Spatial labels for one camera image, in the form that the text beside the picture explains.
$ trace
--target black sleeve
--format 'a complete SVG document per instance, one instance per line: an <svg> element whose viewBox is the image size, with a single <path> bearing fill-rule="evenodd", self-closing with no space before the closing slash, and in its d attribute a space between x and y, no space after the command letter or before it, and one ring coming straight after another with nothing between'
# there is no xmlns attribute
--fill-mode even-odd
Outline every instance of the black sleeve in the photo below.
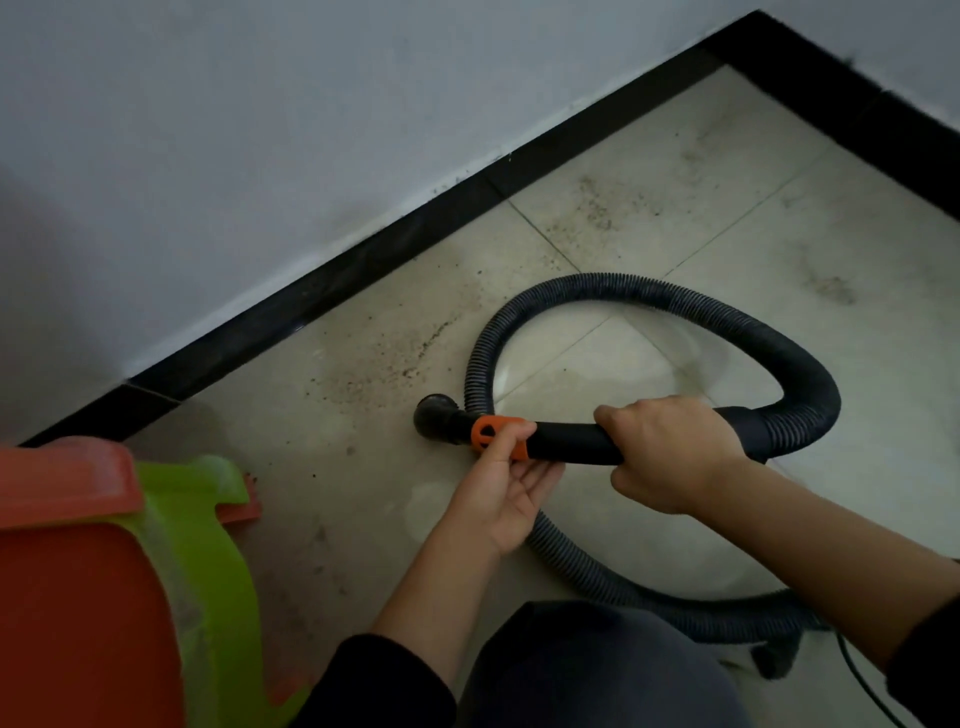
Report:
<svg viewBox="0 0 960 728"><path fill-rule="evenodd" d="M449 728L456 715L453 693L417 655L386 637L357 635L337 648L290 728Z"/></svg>
<svg viewBox="0 0 960 728"><path fill-rule="evenodd" d="M887 666L887 691L927 728L960 725L960 597L914 627Z"/></svg>

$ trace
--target left hand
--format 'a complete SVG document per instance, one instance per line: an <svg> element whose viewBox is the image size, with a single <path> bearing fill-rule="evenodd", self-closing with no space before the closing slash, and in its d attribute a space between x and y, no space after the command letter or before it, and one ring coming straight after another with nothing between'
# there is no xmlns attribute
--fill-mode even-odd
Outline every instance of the left hand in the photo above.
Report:
<svg viewBox="0 0 960 728"><path fill-rule="evenodd" d="M540 507L564 474L564 463L518 460L510 454L537 423L507 423L467 473L446 509L444 520L476 528L501 555L523 543Z"/></svg>

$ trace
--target hand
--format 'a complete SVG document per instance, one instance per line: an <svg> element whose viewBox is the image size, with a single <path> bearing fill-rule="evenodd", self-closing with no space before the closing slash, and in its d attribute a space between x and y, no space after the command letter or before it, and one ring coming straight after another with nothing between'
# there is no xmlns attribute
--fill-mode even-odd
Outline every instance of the hand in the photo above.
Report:
<svg viewBox="0 0 960 728"><path fill-rule="evenodd" d="M501 555L523 543L534 519L564 474L563 463L521 460L510 453L537 423L507 423L467 473L446 509L444 520L479 529Z"/></svg>
<svg viewBox="0 0 960 728"><path fill-rule="evenodd" d="M623 453L613 488L661 513L691 515L726 468L751 462L726 420L690 397L603 404L593 419Z"/></svg>

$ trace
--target stacked plastic stools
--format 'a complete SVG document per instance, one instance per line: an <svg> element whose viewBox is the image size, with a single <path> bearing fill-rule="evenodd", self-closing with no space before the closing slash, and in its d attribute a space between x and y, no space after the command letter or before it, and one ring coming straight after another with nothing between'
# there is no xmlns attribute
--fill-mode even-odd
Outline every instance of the stacked plastic stools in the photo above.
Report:
<svg viewBox="0 0 960 728"><path fill-rule="evenodd" d="M256 592L223 528L259 514L221 457L134 463L91 438L0 449L0 722L286 725L306 681L265 689Z"/></svg>

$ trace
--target orange clip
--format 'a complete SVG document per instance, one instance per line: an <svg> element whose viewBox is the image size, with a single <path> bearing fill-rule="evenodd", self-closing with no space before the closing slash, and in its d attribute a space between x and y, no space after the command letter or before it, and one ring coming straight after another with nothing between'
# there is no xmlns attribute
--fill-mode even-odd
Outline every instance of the orange clip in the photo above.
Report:
<svg viewBox="0 0 960 728"><path fill-rule="evenodd" d="M522 417L505 417L504 415L482 415L478 417L470 430L470 442L473 444L473 449L477 452L483 452L506 423L525 422L526 420ZM527 444L525 442L517 443L514 451L510 453L510 457L512 460L529 460Z"/></svg>

